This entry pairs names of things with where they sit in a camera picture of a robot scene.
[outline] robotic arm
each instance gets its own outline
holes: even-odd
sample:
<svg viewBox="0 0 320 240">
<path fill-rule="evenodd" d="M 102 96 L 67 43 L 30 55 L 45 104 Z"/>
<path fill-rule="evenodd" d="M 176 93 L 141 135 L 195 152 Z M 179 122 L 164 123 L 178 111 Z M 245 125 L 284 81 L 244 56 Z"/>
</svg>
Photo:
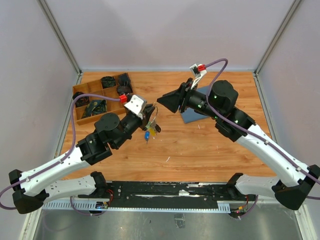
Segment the robotic arm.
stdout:
<svg viewBox="0 0 320 240">
<path fill-rule="evenodd" d="M 124 106 L 126 116 L 122 120 L 114 113 L 103 115 L 94 124 L 94 132 L 80 140 L 64 161 L 61 159 L 67 153 L 29 171 L 21 172 L 16 169 L 9 173 L 11 184 L 26 179 L 25 182 L 13 187 L 13 202 L 20 214 L 30 213 L 39 209 L 44 203 L 60 198 L 77 195 L 101 198 L 105 194 L 110 186 L 101 172 L 93 172 L 78 179 L 60 179 L 110 157 L 111 149 L 119 149 L 126 140 L 132 138 L 132 134 L 138 128 L 146 130 L 155 107 L 147 104 L 147 101 L 138 95 L 131 96 Z M 36 177 L 28 178 L 56 162 L 60 164 Z"/>
<path fill-rule="evenodd" d="M 207 73 L 206 68 L 204 65 L 195 64 L 190 69 L 195 80 L 189 78 L 177 90 L 158 98 L 157 102 L 173 113 L 178 110 L 183 113 L 187 108 L 192 108 L 198 114 L 215 119 L 215 127 L 223 136 L 250 150 L 277 175 L 276 177 L 256 177 L 236 173 L 227 183 L 228 194 L 232 196 L 254 194 L 272 197 L 285 207 L 298 210 L 315 184 L 302 171 L 319 178 L 320 168 L 317 165 L 308 166 L 291 156 L 269 138 L 250 116 L 235 107 L 238 92 L 228 81 L 214 82 L 207 101 L 205 94 L 196 91 L 198 81 Z M 209 104 L 234 124 L 218 117 Z M 235 124 L 254 135 L 240 130 Z M 282 154 L 271 148 L 270 145 L 276 146 Z M 283 155 L 294 161 L 298 167 L 294 167 Z"/>
</svg>

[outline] wooden table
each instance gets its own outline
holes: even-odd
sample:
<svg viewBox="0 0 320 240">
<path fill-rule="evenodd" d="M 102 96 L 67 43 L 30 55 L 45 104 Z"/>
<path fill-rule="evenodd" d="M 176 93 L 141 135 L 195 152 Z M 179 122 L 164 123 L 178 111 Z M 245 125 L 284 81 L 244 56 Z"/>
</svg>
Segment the wooden table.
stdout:
<svg viewBox="0 0 320 240">
<path fill-rule="evenodd" d="M 118 72 L 85 72 L 82 83 L 112 76 Z M 199 83 L 207 86 L 215 72 L 209 72 Z M 192 77 L 190 72 L 130 72 L 134 91 L 148 103 L 156 102 L 165 93 L 177 89 Z M 269 130 L 251 72 L 224 72 L 219 80 L 228 80 L 238 91 L 236 106 L 250 115 L 261 128 Z M 148 144 L 144 132 L 138 129 L 113 155 L 85 169 L 73 172 L 65 179 L 79 178 L 93 171 L 102 172 L 112 181 L 179 181 L 227 182 L 234 173 L 252 176 L 274 176 L 270 168 L 244 147 L 218 133 L 210 118 L 184 124 L 180 113 L 171 113 L 158 104 L 157 123 L 162 128 Z M 94 124 L 76 124 L 76 140 L 94 131 Z M 62 152 L 72 142 L 69 125 Z"/>
</svg>

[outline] wooden box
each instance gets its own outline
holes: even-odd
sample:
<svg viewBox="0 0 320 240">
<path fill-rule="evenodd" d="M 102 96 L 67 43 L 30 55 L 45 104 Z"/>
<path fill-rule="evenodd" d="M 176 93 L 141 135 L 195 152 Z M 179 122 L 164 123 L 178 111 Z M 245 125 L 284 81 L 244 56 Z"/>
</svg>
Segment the wooden box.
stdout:
<svg viewBox="0 0 320 240">
<path fill-rule="evenodd" d="M 102 95 L 102 96 L 109 97 L 109 98 L 118 99 L 119 98 L 119 95 L 117 93 L 117 87 L 119 86 L 118 76 L 119 75 L 112 76 L 115 79 L 116 86 L 103 88 L 102 83 L 101 83 L 101 79 L 97 79 L 97 80 L 93 80 L 93 81 L 90 81 L 87 83 L 82 83 L 82 84 L 78 84 L 78 85 L 73 86 L 72 87 L 73 94 L 75 94 L 76 92 L 82 92 L 85 94 L 96 94 L 96 95 Z M 101 99 L 102 98 L 98 98 L 98 97 L 91 97 L 91 96 L 89 97 L 90 102 L 92 100 L 101 100 Z M 98 121 L 101 118 L 101 116 L 103 114 L 106 114 L 106 113 L 115 113 L 117 115 L 120 115 L 120 114 L 124 114 L 126 112 L 123 103 L 121 103 L 119 101 L 107 100 L 106 101 L 106 112 L 81 119 L 83 113 L 85 112 L 86 107 L 87 106 L 85 105 L 85 106 L 76 107 L 74 109 L 75 116 L 76 116 L 75 121 L 78 125 L 83 125 L 83 124 L 87 124 L 87 123 L 95 123 L 96 121 Z"/>
</svg>

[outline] gray wall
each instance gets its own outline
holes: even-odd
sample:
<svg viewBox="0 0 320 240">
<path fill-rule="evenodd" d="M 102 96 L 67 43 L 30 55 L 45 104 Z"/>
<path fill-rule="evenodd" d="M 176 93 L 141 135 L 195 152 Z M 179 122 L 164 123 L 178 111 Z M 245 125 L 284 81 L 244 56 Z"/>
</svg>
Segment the gray wall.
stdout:
<svg viewBox="0 0 320 240">
<path fill-rule="evenodd" d="M 305 0 L 259 78 L 278 143 L 301 161 L 320 166 L 320 1 Z M 320 196 L 317 186 L 311 193 Z M 309 200 L 320 237 L 320 201 Z"/>
<path fill-rule="evenodd" d="M 148 71 L 222 57 L 254 70 L 293 0 L 47 2 L 82 69 Z"/>
<path fill-rule="evenodd" d="M 0 0 L 0 189 L 11 170 L 52 159 L 77 74 L 35 0 Z M 12 190 L 2 203 L 13 206 Z M 0 210 L 3 240 L 16 240 L 25 215 Z"/>
</svg>

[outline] gray floor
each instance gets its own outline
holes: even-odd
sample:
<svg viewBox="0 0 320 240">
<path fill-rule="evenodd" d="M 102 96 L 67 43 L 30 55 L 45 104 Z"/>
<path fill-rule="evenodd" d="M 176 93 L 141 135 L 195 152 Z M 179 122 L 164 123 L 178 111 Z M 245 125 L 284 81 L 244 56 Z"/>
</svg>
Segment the gray floor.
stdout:
<svg viewBox="0 0 320 240">
<path fill-rule="evenodd" d="M 277 204 L 258 205 L 241 221 L 225 213 L 186 213 L 184 223 L 179 219 L 163 212 L 110 211 L 90 217 L 46 210 L 34 240 L 302 240 L 295 213 Z"/>
</svg>

